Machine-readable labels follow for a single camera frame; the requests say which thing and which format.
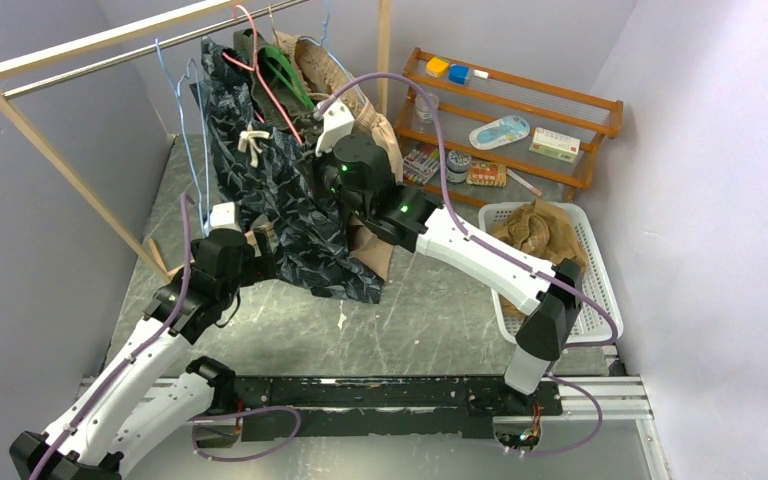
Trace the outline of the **dark leaf-print shorts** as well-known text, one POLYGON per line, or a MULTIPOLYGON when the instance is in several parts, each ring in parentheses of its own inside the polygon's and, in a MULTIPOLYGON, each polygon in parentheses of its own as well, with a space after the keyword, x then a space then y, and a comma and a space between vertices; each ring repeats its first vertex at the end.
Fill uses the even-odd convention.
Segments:
POLYGON ((245 58, 202 39, 202 116, 220 196, 236 204, 242 229, 259 217, 271 223, 278 279, 318 297, 378 303, 384 281, 350 254, 347 216, 333 197, 312 195, 299 168, 302 147, 281 131, 282 120, 256 118, 262 109, 251 96, 254 80, 227 56, 245 58))

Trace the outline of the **olive green shorts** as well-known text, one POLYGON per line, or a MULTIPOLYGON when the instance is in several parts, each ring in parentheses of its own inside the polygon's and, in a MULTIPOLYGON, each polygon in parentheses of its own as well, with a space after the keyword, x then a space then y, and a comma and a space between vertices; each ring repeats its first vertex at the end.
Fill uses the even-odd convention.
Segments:
POLYGON ((289 129, 279 107, 291 120, 314 111, 316 104, 304 85, 301 73, 276 44, 266 41, 260 33, 254 38, 254 30, 248 28, 233 33, 233 49, 244 63, 256 57, 260 74, 249 73, 251 96, 267 123, 275 124, 282 130, 289 129))

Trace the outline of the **green hanger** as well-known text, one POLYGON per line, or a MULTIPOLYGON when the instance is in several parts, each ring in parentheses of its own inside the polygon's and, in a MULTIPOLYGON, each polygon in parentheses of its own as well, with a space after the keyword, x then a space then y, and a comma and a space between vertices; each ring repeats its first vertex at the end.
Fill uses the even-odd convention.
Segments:
POLYGON ((262 52, 259 53, 259 56, 265 59, 265 65, 268 70, 289 89, 300 104, 310 110, 315 108, 315 104, 306 93, 304 85, 296 74, 291 62, 277 46, 267 44, 262 49, 262 52))

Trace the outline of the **pink wire hanger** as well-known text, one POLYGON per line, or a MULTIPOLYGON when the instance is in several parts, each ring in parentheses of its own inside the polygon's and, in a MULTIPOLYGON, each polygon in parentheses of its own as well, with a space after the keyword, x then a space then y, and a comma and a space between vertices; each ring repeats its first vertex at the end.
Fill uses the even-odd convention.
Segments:
POLYGON ((279 102, 276 95, 273 93, 272 89, 270 88, 268 82, 265 80, 261 73, 259 61, 258 61, 258 47, 257 42, 259 38, 259 34, 257 32, 256 22, 254 21, 254 18, 250 14, 250 12, 241 4, 237 3, 232 7, 232 18, 236 19, 238 13, 242 13, 245 18, 248 20, 249 25, 252 28, 252 56, 251 60, 248 64, 243 63, 242 61, 230 56, 227 53, 222 53, 222 57, 229 62, 230 64, 239 67, 247 72, 252 72, 259 84, 261 85, 262 89, 265 91, 265 93, 270 98, 270 101, 274 105, 275 109, 280 113, 281 117, 283 118, 287 128, 289 129, 290 133, 293 135, 293 137, 296 139, 297 143, 300 146, 304 145, 304 141, 302 136, 300 135, 299 131, 294 126, 291 117, 287 113, 286 109, 282 106, 282 104, 279 102))

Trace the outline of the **tan brown shorts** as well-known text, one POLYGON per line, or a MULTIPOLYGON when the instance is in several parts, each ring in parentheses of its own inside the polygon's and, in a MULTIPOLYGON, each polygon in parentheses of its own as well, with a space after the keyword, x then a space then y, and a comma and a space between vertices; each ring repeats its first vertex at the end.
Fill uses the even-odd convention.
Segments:
POLYGON ((555 265, 564 259, 575 262, 582 272, 589 259, 578 240, 569 216, 559 206, 535 200, 516 208, 489 230, 503 243, 555 265))

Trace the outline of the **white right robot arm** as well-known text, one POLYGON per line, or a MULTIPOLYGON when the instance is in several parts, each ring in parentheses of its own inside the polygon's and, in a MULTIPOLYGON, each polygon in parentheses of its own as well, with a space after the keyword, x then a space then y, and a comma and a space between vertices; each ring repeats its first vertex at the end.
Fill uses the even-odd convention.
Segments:
POLYGON ((421 189, 396 182, 387 152, 366 134, 321 135, 306 169, 318 197, 335 200, 383 242, 424 255, 480 281, 525 318, 499 391, 502 406, 522 414, 561 356, 582 302, 582 269, 531 257, 475 228, 421 189))

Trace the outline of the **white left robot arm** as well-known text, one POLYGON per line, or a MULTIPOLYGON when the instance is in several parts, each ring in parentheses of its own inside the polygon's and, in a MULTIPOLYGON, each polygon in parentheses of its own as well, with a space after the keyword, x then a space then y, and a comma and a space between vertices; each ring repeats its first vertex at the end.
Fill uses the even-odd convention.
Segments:
POLYGON ((124 479, 193 417, 221 416, 242 402, 236 374, 207 356, 190 362, 171 390, 144 399, 168 367, 218 325, 242 288, 276 278, 270 230, 218 228, 191 241, 188 262, 158 289, 126 345, 92 385, 43 432, 9 448, 22 479, 124 479))

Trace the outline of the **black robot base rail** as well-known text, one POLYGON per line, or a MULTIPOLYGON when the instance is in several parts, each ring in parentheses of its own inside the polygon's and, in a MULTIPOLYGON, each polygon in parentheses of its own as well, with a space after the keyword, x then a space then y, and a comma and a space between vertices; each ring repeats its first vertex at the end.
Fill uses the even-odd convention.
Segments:
POLYGON ((563 412, 559 387, 543 380, 531 394, 500 375, 304 377, 239 376, 220 388, 209 419, 253 412, 245 441, 300 437, 459 434, 492 439, 502 419, 528 424, 563 412))

